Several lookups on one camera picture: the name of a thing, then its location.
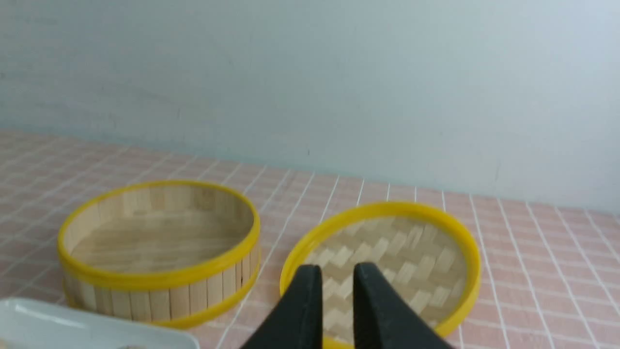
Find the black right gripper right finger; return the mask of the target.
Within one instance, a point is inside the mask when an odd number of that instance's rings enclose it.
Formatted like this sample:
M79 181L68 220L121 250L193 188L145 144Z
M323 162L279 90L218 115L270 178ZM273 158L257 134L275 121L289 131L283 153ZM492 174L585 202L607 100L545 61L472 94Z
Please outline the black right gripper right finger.
M450 349L370 262L354 267L356 349Z

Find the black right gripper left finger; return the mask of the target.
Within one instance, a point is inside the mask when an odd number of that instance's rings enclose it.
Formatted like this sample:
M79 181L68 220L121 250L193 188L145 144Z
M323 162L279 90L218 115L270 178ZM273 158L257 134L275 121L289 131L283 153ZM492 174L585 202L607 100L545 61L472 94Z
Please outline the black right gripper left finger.
M244 349L321 349L323 279L317 265L297 268L272 312L242 345Z

